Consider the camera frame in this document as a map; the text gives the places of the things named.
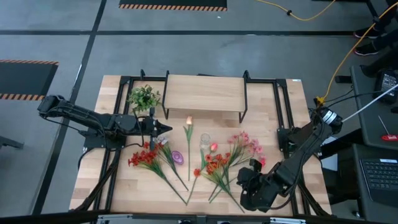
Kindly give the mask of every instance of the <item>yellow cable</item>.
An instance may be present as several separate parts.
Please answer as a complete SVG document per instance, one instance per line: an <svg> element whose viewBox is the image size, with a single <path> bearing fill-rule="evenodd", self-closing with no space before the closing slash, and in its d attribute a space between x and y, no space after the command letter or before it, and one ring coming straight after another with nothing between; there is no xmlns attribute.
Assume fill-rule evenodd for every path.
<svg viewBox="0 0 398 224"><path fill-rule="evenodd" d="M285 12L289 11L289 10L285 9L284 7L282 7L282 6L278 5L278 4L272 3L272 2L267 2L267 1L263 1L263 0L256 0L256 1L263 2L263 3L266 3L266 4L270 4L272 6L276 6L276 7L278 7L279 9L281 9L281 10L283 10ZM333 0L326 8L324 8L322 11L320 11L318 14L316 14L315 16L313 16L311 18L302 19L302 18L299 18L299 17L295 16L293 13L290 13L290 16L292 16L295 19L298 19L300 21L310 21L310 20L315 19L316 17L318 17L320 14L324 13L335 1L336 0Z"/></svg>
<svg viewBox="0 0 398 224"><path fill-rule="evenodd" d="M395 4L393 4L392 6L390 6L386 11L384 11L384 12L379 16L379 19L381 19L388 11L390 11L393 7L395 7L395 6L397 6L397 5L398 5L398 2L395 3ZM328 90L326 91L325 96L323 96L323 97L321 97L321 98L320 98L319 96L317 96L317 100L318 100L318 102L319 102L319 105L324 104L326 97L329 95L331 84L333 83L333 79L335 78L335 76L336 76L338 70L339 70L339 69L341 68L341 66L344 64L344 62L346 61L346 59L348 58L348 56L352 53L352 51L359 45L359 43L361 43L361 41L366 37L366 34L368 34L368 32L369 32L375 25L376 25L376 23L372 24L372 25L369 27L369 29L364 33L364 35L357 41L357 43L354 45L354 47L346 54L346 56L344 57L344 59L341 61L341 63L340 63L339 66L337 67L335 73L333 74L333 76L332 76L331 79L330 79L329 86L328 86Z"/></svg>

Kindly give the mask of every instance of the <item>purple object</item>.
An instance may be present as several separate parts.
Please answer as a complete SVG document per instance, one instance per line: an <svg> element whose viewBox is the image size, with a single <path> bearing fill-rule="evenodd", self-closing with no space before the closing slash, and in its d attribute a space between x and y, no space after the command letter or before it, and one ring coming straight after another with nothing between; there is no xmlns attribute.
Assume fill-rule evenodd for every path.
<svg viewBox="0 0 398 224"><path fill-rule="evenodd" d="M172 157L176 164L178 164L178 165L184 164L184 158L182 157L180 152L172 151Z"/></svg>

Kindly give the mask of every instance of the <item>keyboard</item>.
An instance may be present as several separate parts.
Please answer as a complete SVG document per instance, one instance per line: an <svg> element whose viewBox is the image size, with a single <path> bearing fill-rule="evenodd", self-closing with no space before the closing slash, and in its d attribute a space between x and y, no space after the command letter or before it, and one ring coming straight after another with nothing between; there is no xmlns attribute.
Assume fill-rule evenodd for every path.
<svg viewBox="0 0 398 224"><path fill-rule="evenodd" d="M398 159L361 159L371 199L398 207Z"/></svg>

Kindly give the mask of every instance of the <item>potted plant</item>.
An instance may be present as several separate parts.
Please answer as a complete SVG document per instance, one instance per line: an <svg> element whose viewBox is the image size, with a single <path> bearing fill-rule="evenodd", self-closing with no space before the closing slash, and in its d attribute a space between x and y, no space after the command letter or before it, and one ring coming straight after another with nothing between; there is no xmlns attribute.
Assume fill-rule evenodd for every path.
<svg viewBox="0 0 398 224"><path fill-rule="evenodd" d="M145 85L140 88L132 90L127 101L133 105L135 112L146 111L151 107L155 107L160 104L160 93L152 92L153 88L150 85Z"/></svg>

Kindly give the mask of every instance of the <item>shoe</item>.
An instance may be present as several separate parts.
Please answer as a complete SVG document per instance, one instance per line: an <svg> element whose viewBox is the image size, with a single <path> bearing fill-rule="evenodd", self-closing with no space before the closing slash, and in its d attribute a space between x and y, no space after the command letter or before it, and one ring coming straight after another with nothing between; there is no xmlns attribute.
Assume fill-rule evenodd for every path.
<svg viewBox="0 0 398 224"><path fill-rule="evenodd" d="M374 55L379 53L379 50L376 50L373 47L373 44L366 44L364 46L360 46L360 47L356 47L354 50L354 53L357 55L361 55L361 56L367 56L367 55Z"/></svg>
<svg viewBox="0 0 398 224"><path fill-rule="evenodd" d="M361 38L368 29L369 28L364 28L364 29L360 29L360 30L354 31L354 36L356 38ZM381 32L381 31L377 31L377 30L371 29L366 34L366 37L370 38L370 39L376 39L376 38L380 37L382 34L383 34L383 32Z"/></svg>

